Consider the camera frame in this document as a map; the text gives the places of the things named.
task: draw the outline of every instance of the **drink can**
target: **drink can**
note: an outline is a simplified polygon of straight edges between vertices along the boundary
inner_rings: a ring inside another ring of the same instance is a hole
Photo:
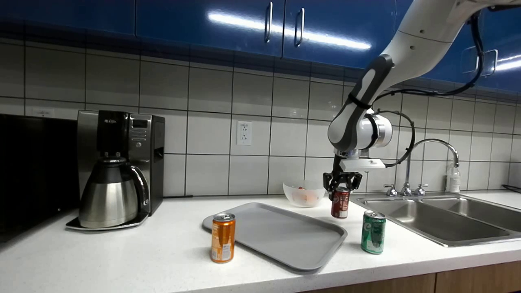
[[[211,224],[211,251],[210,258],[213,263],[229,263],[234,254],[234,215],[216,214]]]
[[[384,251],[386,217],[376,212],[363,214],[361,250],[368,254]]]
[[[347,207],[348,207],[348,189],[338,189],[332,194],[332,206],[330,206],[330,215],[335,219],[347,219]]]

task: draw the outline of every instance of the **coffee maker base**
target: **coffee maker base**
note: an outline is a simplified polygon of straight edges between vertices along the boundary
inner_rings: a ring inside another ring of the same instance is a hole
[[[75,220],[68,222],[65,225],[65,228],[73,230],[73,232],[117,232],[117,230],[128,230],[133,227],[140,227],[141,224],[145,224],[145,220],[146,220],[146,217],[141,220],[132,220],[132,222],[127,222],[127,224],[117,225],[117,227],[86,228],[86,227],[80,225],[80,219],[75,219]]]

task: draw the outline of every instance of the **soap dispenser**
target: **soap dispenser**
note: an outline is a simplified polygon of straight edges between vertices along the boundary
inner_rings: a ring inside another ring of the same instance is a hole
[[[459,167],[452,167],[446,175],[446,193],[459,194]]]

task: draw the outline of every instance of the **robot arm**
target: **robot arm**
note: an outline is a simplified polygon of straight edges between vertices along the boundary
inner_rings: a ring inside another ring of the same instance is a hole
[[[327,139],[337,154],[332,173],[324,175],[324,188],[332,193],[343,183],[340,178],[345,178],[345,170],[384,168],[379,160],[368,158],[368,150],[389,144],[392,132],[390,124],[369,110],[379,93],[430,72],[475,12],[519,4],[521,0],[413,0],[389,46],[366,69],[329,126]],[[348,165],[363,158],[373,167]]]

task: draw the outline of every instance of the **stainless steel carafe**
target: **stainless steel carafe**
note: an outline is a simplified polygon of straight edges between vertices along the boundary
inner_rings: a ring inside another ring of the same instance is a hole
[[[81,197],[80,225],[110,228],[140,222],[146,214],[148,188],[143,175],[123,158],[99,160]]]

